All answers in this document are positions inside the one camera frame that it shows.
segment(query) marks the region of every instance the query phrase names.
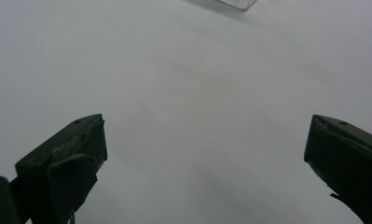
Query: gray object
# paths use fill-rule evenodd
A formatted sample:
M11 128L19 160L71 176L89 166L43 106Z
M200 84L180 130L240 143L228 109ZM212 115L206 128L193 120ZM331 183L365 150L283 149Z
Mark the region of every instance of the gray object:
M227 5L232 7L247 10L249 9L257 0L219 0Z

